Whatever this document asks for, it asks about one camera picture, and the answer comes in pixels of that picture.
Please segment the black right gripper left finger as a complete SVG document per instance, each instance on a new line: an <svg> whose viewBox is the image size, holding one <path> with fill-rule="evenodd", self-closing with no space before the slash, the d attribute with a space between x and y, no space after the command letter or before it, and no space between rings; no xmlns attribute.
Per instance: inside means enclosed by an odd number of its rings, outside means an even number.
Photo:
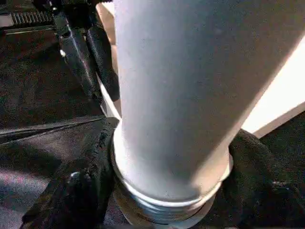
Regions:
<svg viewBox="0 0 305 229"><path fill-rule="evenodd" d="M102 229L114 171L111 164L116 118L103 127L77 159L64 162L22 217L22 229Z"/></svg>

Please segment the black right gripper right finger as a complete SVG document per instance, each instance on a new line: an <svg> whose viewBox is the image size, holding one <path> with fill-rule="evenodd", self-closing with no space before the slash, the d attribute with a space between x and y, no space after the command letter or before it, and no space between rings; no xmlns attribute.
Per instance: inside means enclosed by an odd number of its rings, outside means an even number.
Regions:
<svg viewBox="0 0 305 229"><path fill-rule="evenodd" d="M305 200L256 136L241 129L229 145L234 161L203 219L212 229L304 228Z"/></svg>

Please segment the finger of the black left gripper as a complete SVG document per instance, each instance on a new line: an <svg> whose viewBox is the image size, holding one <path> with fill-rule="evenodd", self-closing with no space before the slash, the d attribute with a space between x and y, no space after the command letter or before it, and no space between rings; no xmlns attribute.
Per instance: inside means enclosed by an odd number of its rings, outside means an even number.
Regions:
<svg viewBox="0 0 305 229"><path fill-rule="evenodd" d="M101 101L97 67L84 38L84 34L92 26L90 17L78 16L74 11L61 10L55 13L53 18L61 47L60 52L66 64L85 94L90 99Z"/></svg>
<svg viewBox="0 0 305 229"><path fill-rule="evenodd" d="M112 65L111 45L104 28L93 25L87 31L88 46L95 60L98 76L112 101L120 98L119 80Z"/></svg>

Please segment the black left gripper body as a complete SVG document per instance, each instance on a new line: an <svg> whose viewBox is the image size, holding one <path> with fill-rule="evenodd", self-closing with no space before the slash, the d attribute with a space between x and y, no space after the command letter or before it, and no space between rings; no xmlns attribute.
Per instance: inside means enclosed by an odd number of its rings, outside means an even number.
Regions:
<svg viewBox="0 0 305 229"><path fill-rule="evenodd" d="M111 0L2 0L0 2L1 35L38 30L86 33L98 24L96 6Z"/></svg>

